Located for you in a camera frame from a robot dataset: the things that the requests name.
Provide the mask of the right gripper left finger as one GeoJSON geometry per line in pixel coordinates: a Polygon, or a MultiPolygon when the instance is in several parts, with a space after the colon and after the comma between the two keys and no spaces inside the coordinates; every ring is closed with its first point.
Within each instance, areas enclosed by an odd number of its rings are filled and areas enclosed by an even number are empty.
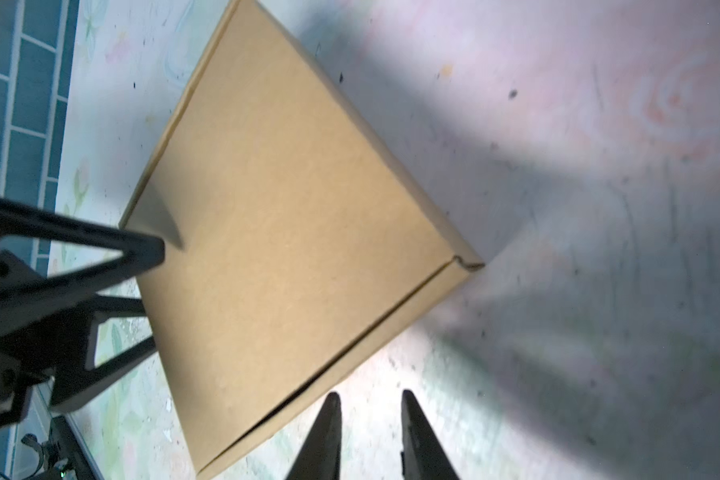
{"type": "Polygon", "coordinates": [[[330,392],[288,472],[287,480],[338,480],[341,467],[341,398],[330,392]]]}

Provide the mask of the brown cardboard box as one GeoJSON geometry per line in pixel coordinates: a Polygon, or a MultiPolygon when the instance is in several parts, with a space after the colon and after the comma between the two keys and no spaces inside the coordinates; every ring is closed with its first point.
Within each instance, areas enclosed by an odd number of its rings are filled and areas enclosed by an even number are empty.
{"type": "Polygon", "coordinates": [[[483,260],[256,1],[225,9],[120,224],[196,472],[269,439],[483,260]]]}

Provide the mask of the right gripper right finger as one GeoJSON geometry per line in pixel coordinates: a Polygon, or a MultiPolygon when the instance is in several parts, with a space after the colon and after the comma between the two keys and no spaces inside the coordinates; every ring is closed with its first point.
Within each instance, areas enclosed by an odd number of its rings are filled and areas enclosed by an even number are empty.
{"type": "Polygon", "coordinates": [[[458,480],[414,393],[406,389],[401,398],[402,475],[405,480],[458,480]]]}

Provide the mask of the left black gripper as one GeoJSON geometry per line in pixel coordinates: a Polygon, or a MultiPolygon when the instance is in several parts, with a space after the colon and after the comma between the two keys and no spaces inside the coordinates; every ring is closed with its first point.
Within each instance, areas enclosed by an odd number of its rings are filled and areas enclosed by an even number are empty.
{"type": "Polygon", "coordinates": [[[157,236],[0,197],[0,429],[26,417],[31,389],[52,376],[49,409],[68,414],[156,353],[148,337],[96,365],[99,326],[146,311],[137,298],[94,295],[164,258],[157,236]],[[36,324],[54,313],[55,337],[36,324]]]}

